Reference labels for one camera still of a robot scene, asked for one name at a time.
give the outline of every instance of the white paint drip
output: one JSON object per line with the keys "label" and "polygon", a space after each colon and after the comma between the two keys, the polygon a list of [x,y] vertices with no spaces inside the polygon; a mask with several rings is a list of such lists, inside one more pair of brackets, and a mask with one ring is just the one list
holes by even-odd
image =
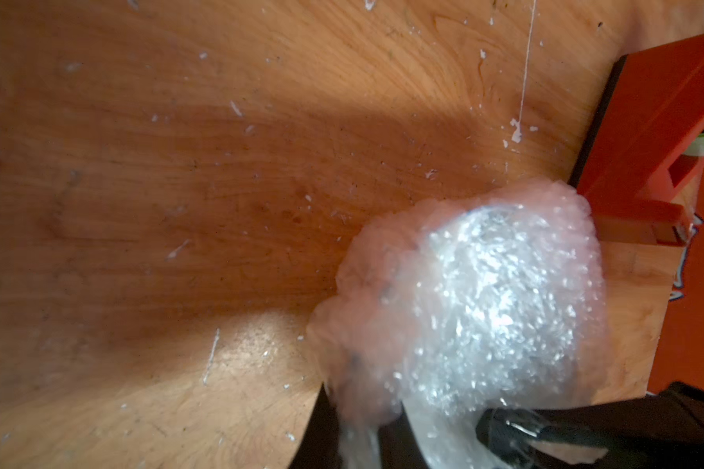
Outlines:
{"label": "white paint drip", "polygon": [[177,255],[180,254],[180,251],[182,251],[182,249],[183,249],[184,247],[186,247],[188,244],[190,244],[190,239],[185,239],[185,240],[182,242],[181,245],[179,245],[174,251],[170,252],[170,253],[167,255],[167,258],[168,258],[168,259],[177,258]]}
{"label": "white paint drip", "polygon": [[208,373],[211,371],[211,367],[214,364],[214,352],[216,351],[216,344],[219,342],[219,328],[216,328],[216,336],[214,337],[214,344],[212,345],[212,352],[208,356],[207,362],[207,372],[203,375],[203,385],[206,386],[208,382]]}
{"label": "white paint drip", "polygon": [[237,114],[237,117],[242,117],[242,113],[240,112],[240,108],[237,107],[237,104],[235,104],[235,101],[230,101],[230,106],[232,107],[232,110],[235,111],[235,114]]}
{"label": "white paint drip", "polygon": [[527,94],[527,72],[529,71],[529,50],[532,46],[532,31],[535,29],[535,11],[537,10],[537,0],[532,3],[532,21],[529,23],[529,37],[527,38],[527,55],[524,60],[524,81],[522,84],[522,102],[519,105],[519,121],[516,123],[516,130],[511,139],[520,143],[522,141],[522,116],[524,115],[524,98]]}

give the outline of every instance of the wooden board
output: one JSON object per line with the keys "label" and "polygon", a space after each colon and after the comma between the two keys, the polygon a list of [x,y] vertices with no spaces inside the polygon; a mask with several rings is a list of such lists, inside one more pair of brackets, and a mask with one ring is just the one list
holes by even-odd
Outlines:
{"label": "wooden board", "polygon": [[[615,58],[701,32],[692,0],[1,1],[0,467],[286,467],[366,220],[566,179]],[[636,396],[679,253],[604,250],[599,399]]]}

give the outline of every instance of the black object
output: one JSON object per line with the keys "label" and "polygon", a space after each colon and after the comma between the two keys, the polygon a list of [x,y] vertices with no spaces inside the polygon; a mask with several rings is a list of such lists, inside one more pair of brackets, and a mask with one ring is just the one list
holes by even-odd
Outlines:
{"label": "black object", "polygon": [[[339,422],[323,388],[290,469],[340,469]],[[521,469],[704,469],[704,391],[673,383],[657,396],[569,410],[488,409],[478,440]],[[406,412],[378,429],[383,469],[429,469]],[[570,465],[533,441],[607,448],[594,464]]]}
{"label": "black object", "polygon": [[597,106],[597,110],[594,112],[594,118],[591,120],[591,126],[587,131],[584,143],[582,143],[582,148],[579,151],[579,156],[576,158],[576,164],[573,165],[573,170],[571,172],[571,177],[568,179],[568,185],[573,188],[579,187],[579,181],[582,179],[582,173],[584,172],[584,166],[589,159],[589,154],[594,146],[594,142],[597,139],[597,133],[600,131],[603,119],[605,119],[605,113],[607,112],[607,107],[610,106],[610,100],[612,100],[612,93],[616,90],[616,85],[618,85],[618,80],[623,73],[623,68],[626,65],[626,59],[628,55],[622,56],[613,65],[612,71],[610,71],[610,76],[607,78],[607,83],[605,83],[605,89],[602,91],[602,98],[600,98],[600,104]]}

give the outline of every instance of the light spot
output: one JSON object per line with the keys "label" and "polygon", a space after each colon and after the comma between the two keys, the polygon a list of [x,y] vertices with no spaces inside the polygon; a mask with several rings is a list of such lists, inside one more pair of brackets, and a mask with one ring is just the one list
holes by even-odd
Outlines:
{"label": "light spot", "polygon": [[230,106],[232,107],[232,110],[235,111],[235,114],[237,114],[237,117],[242,117],[242,112],[240,112],[240,108],[237,107],[235,101],[230,101]]}
{"label": "light spot", "polygon": [[181,245],[179,245],[174,251],[170,252],[167,255],[168,259],[174,259],[177,258],[177,255],[180,254],[180,251],[186,247],[190,243],[190,239],[185,239]]}

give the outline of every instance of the bubble wrap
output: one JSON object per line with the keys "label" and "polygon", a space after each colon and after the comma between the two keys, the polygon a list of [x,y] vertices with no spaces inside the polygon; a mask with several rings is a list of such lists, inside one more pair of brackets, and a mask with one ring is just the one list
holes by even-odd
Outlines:
{"label": "bubble wrap", "polygon": [[365,435],[341,439],[349,468],[371,459],[354,448],[369,447],[402,401],[430,414],[411,419],[431,467],[494,467],[478,449],[454,455],[454,432],[488,406],[588,404],[605,378],[599,245],[587,202],[565,184],[377,218],[336,282],[308,337],[346,434]]}

